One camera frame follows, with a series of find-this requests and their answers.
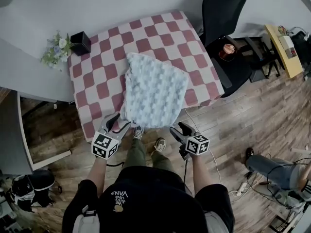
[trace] black box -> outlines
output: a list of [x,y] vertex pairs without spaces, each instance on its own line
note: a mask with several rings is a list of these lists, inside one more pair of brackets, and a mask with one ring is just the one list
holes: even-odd
[[91,40],[84,31],[72,35],[70,42],[73,44],[70,49],[78,56],[91,52]]

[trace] blue flower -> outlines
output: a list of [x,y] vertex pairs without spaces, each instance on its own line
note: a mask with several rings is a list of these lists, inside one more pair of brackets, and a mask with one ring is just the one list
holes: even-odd
[[56,54],[60,53],[60,51],[61,51],[61,49],[60,49],[59,46],[55,46],[55,47],[54,47],[54,52],[55,52]]

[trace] checkered tablecloth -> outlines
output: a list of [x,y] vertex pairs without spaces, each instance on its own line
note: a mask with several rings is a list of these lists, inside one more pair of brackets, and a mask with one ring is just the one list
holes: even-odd
[[187,72],[190,78],[184,108],[208,106],[224,93],[199,36],[183,12],[132,21],[90,40],[91,53],[80,57],[73,53],[68,58],[74,98],[88,142],[102,118],[121,109],[128,52],[152,56]]

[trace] black sleeve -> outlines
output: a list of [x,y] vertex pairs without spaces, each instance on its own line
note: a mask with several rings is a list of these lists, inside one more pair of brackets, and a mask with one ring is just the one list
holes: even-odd
[[78,185],[78,191],[67,207],[63,216],[63,233],[72,233],[76,218],[82,214],[82,209],[88,205],[88,210],[96,210],[99,199],[97,187],[91,180],[83,180]]
[[228,190],[221,184],[212,184],[202,188],[195,198],[206,212],[215,212],[225,223],[230,233],[235,223]]

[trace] forearm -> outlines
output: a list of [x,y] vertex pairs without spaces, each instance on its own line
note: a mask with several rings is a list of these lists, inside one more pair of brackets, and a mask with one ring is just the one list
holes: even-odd
[[303,189],[308,180],[311,180],[311,162],[306,166],[305,170],[301,173],[298,181],[298,186]]
[[202,188],[214,184],[206,168],[204,159],[201,156],[192,157],[193,165],[193,184],[197,194]]
[[97,196],[99,197],[104,190],[105,174],[107,161],[97,157],[86,179],[91,180],[97,187]]

